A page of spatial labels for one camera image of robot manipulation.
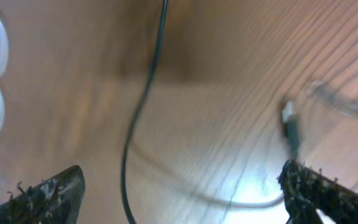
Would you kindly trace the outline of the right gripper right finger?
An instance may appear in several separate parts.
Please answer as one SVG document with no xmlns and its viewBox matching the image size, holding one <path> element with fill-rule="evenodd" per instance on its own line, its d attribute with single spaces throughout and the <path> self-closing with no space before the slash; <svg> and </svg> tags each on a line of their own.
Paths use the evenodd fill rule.
<svg viewBox="0 0 358 224">
<path fill-rule="evenodd" d="M 321 210 L 335 223 L 358 223 L 358 194 L 295 160 L 278 176 L 288 223 L 322 223 Z"/>
</svg>

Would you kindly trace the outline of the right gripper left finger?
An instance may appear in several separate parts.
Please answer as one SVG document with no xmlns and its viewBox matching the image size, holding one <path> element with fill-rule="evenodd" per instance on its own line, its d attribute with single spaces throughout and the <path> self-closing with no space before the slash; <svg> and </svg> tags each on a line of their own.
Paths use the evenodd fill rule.
<svg viewBox="0 0 358 224">
<path fill-rule="evenodd" d="M 83 171 L 71 166 L 26 189 L 18 182 L 16 191 L 0 204 L 0 223 L 76 224 L 86 190 Z"/>
</svg>

